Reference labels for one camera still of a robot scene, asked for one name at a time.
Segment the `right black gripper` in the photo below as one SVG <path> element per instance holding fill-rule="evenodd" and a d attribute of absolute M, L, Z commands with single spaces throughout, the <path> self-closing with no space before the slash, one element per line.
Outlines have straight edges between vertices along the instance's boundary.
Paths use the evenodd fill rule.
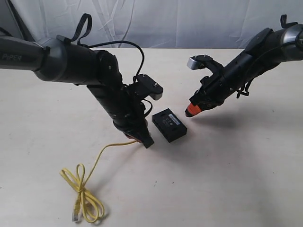
<path fill-rule="evenodd" d="M 201 87 L 189 99 L 185 110 L 186 117 L 193 117 L 201 111 L 208 111 L 224 103 L 226 98 L 239 89 L 239 80 L 230 80 L 222 72 L 205 76 L 201 79 Z"/>

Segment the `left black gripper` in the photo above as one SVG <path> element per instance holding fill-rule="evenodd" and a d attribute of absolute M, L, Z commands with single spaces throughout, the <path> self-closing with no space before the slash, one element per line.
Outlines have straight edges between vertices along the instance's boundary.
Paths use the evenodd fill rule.
<path fill-rule="evenodd" d="M 149 148 L 154 144 L 144 117 L 145 107 L 137 96 L 128 94 L 114 94 L 113 103 L 115 111 L 113 121 L 118 129 L 133 139 Z"/>

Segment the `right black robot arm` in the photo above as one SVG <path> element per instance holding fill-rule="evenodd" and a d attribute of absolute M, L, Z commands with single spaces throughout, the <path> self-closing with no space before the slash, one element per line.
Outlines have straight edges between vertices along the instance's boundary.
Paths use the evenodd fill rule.
<path fill-rule="evenodd" d="M 254 78 L 277 67 L 282 62 L 303 59 L 303 26 L 291 24 L 281 30 L 265 28 L 255 35 L 246 48 L 227 65 L 223 66 L 208 55 L 189 58 L 192 70 L 209 69 L 212 75 L 200 80 L 201 87 L 190 98 L 186 117 L 222 105 L 236 93 L 248 96 Z"/>

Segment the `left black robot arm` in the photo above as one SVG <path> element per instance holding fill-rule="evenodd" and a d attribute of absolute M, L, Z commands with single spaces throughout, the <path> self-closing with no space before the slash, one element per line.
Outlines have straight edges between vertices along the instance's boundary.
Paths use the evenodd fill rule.
<path fill-rule="evenodd" d="M 139 74 L 136 82 L 124 84 L 117 58 L 108 51 L 93 51 L 61 38 L 34 43 L 1 35 L 0 67 L 30 70 L 42 81 L 85 85 L 119 131 L 146 148 L 154 143 L 142 103 L 147 96 L 155 99 L 159 94 L 154 80 Z"/>

